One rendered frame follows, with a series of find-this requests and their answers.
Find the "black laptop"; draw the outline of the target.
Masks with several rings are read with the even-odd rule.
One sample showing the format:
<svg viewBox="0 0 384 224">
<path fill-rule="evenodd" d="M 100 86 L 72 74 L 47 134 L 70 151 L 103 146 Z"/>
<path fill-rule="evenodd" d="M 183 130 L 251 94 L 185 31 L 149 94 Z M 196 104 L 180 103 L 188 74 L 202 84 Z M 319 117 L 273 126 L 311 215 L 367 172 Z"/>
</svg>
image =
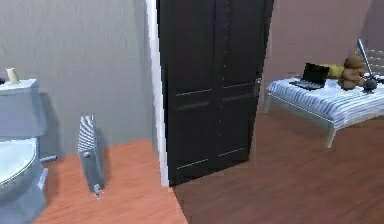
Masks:
<svg viewBox="0 0 384 224">
<path fill-rule="evenodd" d="M 291 81 L 290 84 L 305 90 L 317 90 L 325 86 L 330 68 L 313 63 L 307 63 L 303 76 L 298 81 Z"/>
</svg>

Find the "white toilet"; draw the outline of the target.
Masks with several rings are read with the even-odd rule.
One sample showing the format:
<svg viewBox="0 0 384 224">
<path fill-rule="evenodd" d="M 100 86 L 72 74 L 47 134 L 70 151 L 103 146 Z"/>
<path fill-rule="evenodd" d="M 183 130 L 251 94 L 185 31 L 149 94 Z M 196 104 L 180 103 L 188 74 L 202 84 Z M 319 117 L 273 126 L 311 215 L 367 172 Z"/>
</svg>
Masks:
<svg viewBox="0 0 384 224">
<path fill-rule="evenodd" d="M 33 224 L 46 208 L 39 157 L 47 122 L 36 79 L 0 85 L 0 224 Z"/>
</svg>

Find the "bed with striped cover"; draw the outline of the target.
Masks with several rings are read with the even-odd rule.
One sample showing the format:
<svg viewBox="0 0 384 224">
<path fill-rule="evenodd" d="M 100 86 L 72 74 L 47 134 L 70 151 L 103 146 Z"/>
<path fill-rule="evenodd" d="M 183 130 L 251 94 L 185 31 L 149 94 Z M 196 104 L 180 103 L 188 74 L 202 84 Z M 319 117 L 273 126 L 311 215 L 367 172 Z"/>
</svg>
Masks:
<svg viewBox="0 0 384 224">
<path fill-rule="evenodd" d="M 303 73 L 271 82 L 266 90 L 264 110 L 269 111 L 271 104 L 277 103 L 325 126 L 327 148 L 332 146 L 337 131 L 384 115 L 384 84 L 369 89 L 367 83 L 372 78 L 366 71 L 362 76 L 364 85 L 353 90 L 343 90 L 338 79 L 328 78 L 323 88 L 312 91 L 290 84 L 300 80 Z"/>
</svg>

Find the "yellow pillow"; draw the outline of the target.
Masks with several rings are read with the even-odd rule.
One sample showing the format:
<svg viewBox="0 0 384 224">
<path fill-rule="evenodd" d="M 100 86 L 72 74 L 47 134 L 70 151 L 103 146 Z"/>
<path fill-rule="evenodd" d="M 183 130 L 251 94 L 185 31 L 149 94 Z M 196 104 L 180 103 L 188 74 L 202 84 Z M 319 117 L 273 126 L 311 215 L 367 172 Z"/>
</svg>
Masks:
<svg viewBox="0 0 384 224">
<path fill-rule="evenodd" d="M 323 64 L 323 67 L 329 69 L 327 73 L 328 79 L 339 79 L 344 71 L 344 67 L 338 64 Z"/>
</svg>

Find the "brown teddy bear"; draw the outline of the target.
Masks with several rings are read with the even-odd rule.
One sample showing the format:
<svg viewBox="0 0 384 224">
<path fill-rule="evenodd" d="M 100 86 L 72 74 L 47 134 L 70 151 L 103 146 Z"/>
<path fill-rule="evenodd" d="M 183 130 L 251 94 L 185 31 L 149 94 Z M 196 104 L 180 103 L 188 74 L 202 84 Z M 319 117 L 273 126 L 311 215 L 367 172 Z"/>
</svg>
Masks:
<svg viewBox="0 0 384 224">
<path fill-rule="evenodd" d="M 338 85 L 343 90 L 353 90 L 356 86 L 362 87 L 365 80 L 364 61 L 360 54 L 350 54 L 344 62 L 344 69 L 338 79 Z"/>
</svg>

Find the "dark brown room door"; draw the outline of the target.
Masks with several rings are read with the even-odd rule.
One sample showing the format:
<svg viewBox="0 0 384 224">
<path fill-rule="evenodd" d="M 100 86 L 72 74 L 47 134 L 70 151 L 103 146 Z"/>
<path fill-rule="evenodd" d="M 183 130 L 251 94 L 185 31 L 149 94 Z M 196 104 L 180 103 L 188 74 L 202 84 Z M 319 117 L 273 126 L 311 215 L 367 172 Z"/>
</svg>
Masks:
<svg viewBox="0 0 384 224">
<path fill-rule="evenodd" d="M 168 183 L 248 161 L 275 0 L 156 0 Z"/>
</svg>

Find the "cream toilet paper roll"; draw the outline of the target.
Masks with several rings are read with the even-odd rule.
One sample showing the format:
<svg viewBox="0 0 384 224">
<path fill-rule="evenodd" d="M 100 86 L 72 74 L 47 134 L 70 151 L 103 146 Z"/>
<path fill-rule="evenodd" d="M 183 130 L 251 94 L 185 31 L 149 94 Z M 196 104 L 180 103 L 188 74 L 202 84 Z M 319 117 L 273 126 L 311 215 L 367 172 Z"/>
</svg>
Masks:
<svg viewBox="0 0 384 224">
<path fill-rule="evenodd" d="M 20 80 L 17 76 L 17 72 L 15 68 L 6 68 L 6 72 L 9 78 L 10 84 L 19 84 Z"/>
</svg>

